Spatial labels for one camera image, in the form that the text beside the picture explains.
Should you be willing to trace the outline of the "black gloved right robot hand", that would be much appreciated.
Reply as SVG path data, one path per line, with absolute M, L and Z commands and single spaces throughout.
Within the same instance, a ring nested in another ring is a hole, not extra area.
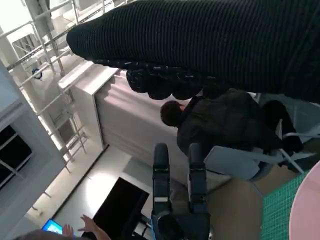
M 126 70 L 134 92 L 228 89 L 320 101 L 317 0 L 137 0 L 73 27 L 71 51 Z

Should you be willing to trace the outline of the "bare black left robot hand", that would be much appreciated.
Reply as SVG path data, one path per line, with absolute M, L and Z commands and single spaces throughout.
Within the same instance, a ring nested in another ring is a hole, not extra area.
M 159 143 L 153 155 L 151 226 L 155 240 L 208 240 L 211 233 L 207 205 L 207 172 L 201 146 L 188 150 L 188 201 L 186 208 L 174 210 L 170 199 L 168 147 Z

